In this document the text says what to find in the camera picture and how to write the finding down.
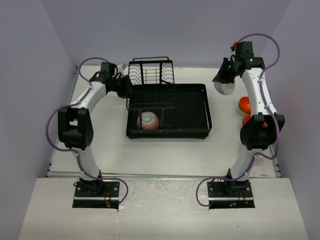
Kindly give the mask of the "white bowl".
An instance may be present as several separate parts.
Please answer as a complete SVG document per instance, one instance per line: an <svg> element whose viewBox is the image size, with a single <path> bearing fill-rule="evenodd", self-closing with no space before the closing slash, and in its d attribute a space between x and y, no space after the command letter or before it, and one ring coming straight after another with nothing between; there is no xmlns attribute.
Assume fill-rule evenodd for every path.
<svg viewBox="0 0 320 240"><path fill-rule="evenodd" d="M236 88L236 83L221 83L221 82L214 82L214 88L217 90L218 93L224 96L229 96L231 95L235 88Z"/></svg>

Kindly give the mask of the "orange bowl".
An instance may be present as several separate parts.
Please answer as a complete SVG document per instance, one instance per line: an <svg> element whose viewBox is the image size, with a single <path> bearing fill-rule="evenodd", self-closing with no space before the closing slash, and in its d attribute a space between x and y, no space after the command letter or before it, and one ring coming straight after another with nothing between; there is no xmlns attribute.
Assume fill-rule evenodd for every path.
<svg viewBox="0 0 320 240"><path fill-rule="evenodd" d="M248 96L241 97L240 100L238 101L238 107L243 113L250 114L251 105L250 105L249 97Z"/></svg>
<svg viewBox="0 0 320 240"><path fill-rule="evenodd" d="M243 119L243 121L242 121L242 125L244 126L244 125L250 120L250 118L251 118L250 115L245 116L244 119ZM267 123L264 122L264 123L263 123L263 127L265 128L265 127L267 127L267 126L268 126Z"/></svg>

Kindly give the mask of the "red patterned bowl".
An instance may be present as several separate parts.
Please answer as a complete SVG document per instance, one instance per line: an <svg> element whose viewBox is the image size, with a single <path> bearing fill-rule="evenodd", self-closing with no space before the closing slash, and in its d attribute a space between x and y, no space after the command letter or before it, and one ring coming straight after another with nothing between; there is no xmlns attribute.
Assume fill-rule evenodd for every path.
<svg viewBox="0 0 320 240"><path fill-rule="evenodd" d="M137 117L136 126L142 130L156 130L160 125L159 118L154 112L142 112L141 116Z"/></svg>

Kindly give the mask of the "tan bowl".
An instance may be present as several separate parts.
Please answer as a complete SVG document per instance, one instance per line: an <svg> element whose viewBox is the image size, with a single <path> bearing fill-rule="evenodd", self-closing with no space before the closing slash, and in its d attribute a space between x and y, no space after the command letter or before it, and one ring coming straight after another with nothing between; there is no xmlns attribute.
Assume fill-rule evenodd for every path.
<svg viewBox="0 0 320 240"><path fill-rule="evenodd" d="M246 117L246 116L248 115L247 113L243 112L242 110L239 110L238 112L239 112L239 114L242 115L243 117Z"/></svg>

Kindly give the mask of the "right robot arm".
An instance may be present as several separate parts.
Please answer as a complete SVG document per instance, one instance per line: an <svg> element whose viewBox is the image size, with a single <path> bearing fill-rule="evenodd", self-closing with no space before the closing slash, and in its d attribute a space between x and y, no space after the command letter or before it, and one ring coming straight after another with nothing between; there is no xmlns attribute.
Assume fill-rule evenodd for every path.
<svg viewBox="0 0 320 240"><path fill-rule="evenodd" d="M252 42L238 41L231 49L233 54L223 59L212 82L220 94L227 96L235 89L235 78L240 77L250 103L250 119L240 129L242 148L227 175L221 177L224 193L233 197L241 191L239 182L249 179L256 157L267 158L263 151L279 142L285 117L272 103L265 76L268 68L262 57L254 55Z"/></svg>

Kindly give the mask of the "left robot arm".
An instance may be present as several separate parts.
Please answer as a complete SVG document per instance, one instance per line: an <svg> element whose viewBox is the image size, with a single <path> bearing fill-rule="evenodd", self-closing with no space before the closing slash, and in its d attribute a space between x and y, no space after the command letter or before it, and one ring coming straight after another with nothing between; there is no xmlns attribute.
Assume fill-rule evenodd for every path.
<svg viewBox="0 0 320 240"><path fill-rule="evenodd" d="M126 67L126 64L103 62L83 93L70 106L57 112L58 139L75 156L80 170L79 180L87 184L87 192L94 197L103 193L104 184L91 148L94 139L91 112L109 92L116 92L121 98L126 95Z"/></svg>

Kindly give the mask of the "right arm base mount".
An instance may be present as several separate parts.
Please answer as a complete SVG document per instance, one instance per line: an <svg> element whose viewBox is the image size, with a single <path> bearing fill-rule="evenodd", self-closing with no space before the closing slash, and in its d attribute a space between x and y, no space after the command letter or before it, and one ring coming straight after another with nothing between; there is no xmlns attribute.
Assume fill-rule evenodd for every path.
<svg viewBox="0 0 320 240"><path fill-rule="evenodd" d="M209 209L255 208L251 183L246 181L208 181Z"/></svg>

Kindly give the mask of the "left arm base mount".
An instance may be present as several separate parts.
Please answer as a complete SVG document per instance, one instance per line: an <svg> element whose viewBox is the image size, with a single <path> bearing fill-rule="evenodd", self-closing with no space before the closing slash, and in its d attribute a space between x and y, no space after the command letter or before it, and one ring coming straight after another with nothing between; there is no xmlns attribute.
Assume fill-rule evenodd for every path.
<svg viewBox="0 0 320 240"><path fill-rule="evenodd" d="M119 209L120 183L118 181L79 179L73 185L75 186L73 208Z"/></svg>

